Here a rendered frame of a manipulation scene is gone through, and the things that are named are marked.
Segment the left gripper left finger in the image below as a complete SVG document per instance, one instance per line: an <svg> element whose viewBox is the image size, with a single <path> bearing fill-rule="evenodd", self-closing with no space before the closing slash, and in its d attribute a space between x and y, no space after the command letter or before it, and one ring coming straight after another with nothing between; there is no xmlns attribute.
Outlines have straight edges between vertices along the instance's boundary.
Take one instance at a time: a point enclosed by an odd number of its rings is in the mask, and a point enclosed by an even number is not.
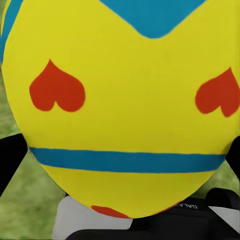
<svg viewBox="0 0 240 240"><path fill-rule="evenodd" d="M0 139L0 197L28 152L21 133Z"/></svg>

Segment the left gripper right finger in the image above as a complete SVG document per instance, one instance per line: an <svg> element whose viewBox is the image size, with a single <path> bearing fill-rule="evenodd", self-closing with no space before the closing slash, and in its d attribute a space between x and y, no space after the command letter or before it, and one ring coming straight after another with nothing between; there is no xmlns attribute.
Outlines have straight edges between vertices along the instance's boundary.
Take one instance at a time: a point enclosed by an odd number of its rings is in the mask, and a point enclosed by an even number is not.
<svg viewBox="0 0 240 240"><path fill-rule="evenodd" d="M225 159L240 180L240 136L233 141Z"/></svg>

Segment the easter egg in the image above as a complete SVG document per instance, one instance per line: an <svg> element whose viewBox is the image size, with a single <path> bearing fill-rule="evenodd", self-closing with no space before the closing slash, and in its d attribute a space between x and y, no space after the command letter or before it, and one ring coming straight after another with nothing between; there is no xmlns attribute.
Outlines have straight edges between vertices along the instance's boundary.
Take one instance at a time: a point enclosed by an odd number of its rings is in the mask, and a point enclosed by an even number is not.
<svg viewBox="0 0 240 240"><path fill-rule="evenodd" d="M240 136L240 0L7 0L0 65L39 164L104 215L176 206Z"/></svg>

